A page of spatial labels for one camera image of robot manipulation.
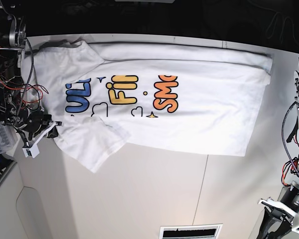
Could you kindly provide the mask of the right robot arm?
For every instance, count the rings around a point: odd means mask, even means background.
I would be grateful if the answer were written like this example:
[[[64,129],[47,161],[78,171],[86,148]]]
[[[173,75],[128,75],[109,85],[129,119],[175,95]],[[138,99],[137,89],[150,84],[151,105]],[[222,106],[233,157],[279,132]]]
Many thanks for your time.
[[[23,2],[0,0],[0,124],[16,130],[25,146],[36,136],[58,136],[52,116],[44,112],[41,99],[47,90],[21,76],[21,60],[30,46],[26,37]]]

